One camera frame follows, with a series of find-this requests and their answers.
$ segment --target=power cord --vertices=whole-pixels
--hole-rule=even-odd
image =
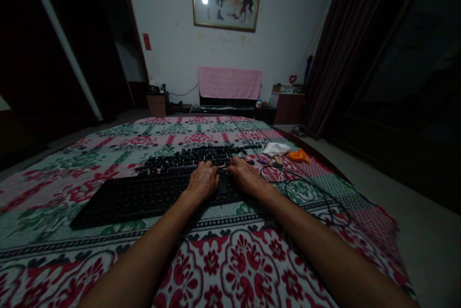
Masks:
[[[285,196],[288,196],[287,194],[287,188],[288,186],[293,183],[293,182],[298,182],[298,181],[301,181],[301,182],[304,182],[304,183],[307,183],[308,185],[316,188],[317,190],[319,190],[322,194],[323,194],[323,199],[325,201],[325,205],[327,206],[327,209],[328,209],[328,214],[329,214],[329,217],[330,217],[330,221],[329,220],[324,220],[322,218],[318,218],[317,216],[314,215],[315,218],[317,218],[318,220],[324,222],[327,226],[338,226],[338,227],[348,227],[351,222],[352,222],[352,218],[351,218],[351,215],[349,214],[349,212],[347,211],[347,209],[344,207],[344,205],[338,201],[338,199],[336,199],[334,196],[332,196],[330,193],[328,193],[327,191],[325,191],[323,188],[321,188],[320,186],[318,186],[316,183],[312,182],[311,180],[308,180],[307,178],[297,174],[296,172],[292,171],[292,170],[289,170],[289,169],[285,169],[285,168],[280,168],[280,167],[277,167],[277,166],[274,166],[274,165],[267,165],[267,166],[264,166],[262,167],[262,169],[259,171],[259,174],[261,175],[262,178],[265,179],[265,177],[263,176],[263,171],[267,168],[274,168],[274,169],[277,169],[277,170],[280,170],[283,172],[284,176],[285,176],[285,179],[282,180],[282,181],[268,181],[269,183],[281,183],[281,184],[284,184],[283,185],[283,191],[285,193]],[[295,178],[295,179],[288,179],[287,178],[287,173],[290,173],[292,175],[295,175],[297,176],[298,178]],[[328,199],[327,199],[327,196],[332,199],[338,206],[339,206],[339,209],[346,215],[347,217],[347,222],[345,224],[339,224],[339,223],[336,223],[334,220],[334,213],[332,212],[331,210],[331,207],[330,207],[330,204],[328,203]]]
[[[196,84],[192,89],[190,89],[188,92],[186,92],[186,93],[184,93],[184,94],[182,94],[182,95],[174,94],[173,92],[170,92],[170,95],[175,95],[175,96],[177,96],[177,97],[184,96],[184,95],[188,95],[190,92],[192,92],[193,90],[195,90],[195,89],[197,88],[197,86],[198,86],[198,82],[197,82],[197,84]]]

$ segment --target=picture frame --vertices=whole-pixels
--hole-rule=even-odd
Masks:
[[[259,0],[192,0],[194,25],[256,32]]]

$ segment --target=forearm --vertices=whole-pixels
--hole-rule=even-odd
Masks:
[[[416,307],[400,288],[337,234],[274,187],[258,198],[313,264],[343,307]]]
[[[183,193],[97,282],[80,307],[146,307],[171,249],[197,207]]]

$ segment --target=floor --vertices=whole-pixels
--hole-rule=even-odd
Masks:
[[[134,109],[110,124],[90,127],[49,143],[49,149],[0,172],[0,181],[87,134],[148,117]],[[461,307],[461,216],[432,202],[324,140],[303,141],[328,158],[356,188],[399,223],[398,245],[423,308]]]

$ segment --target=black keyboard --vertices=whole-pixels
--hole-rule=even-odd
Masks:
[[[86,229],[162,215],[187,188],[199,161],[211,160],[220,167],[218,190],[202,207],[247,201],[251,198],[240,191],[225,168],[233,154],[257,147],[207,146],[183,150],[174,156],[151,157],[135,169],[137,176],[106,180],[71,222],[71,228]]]

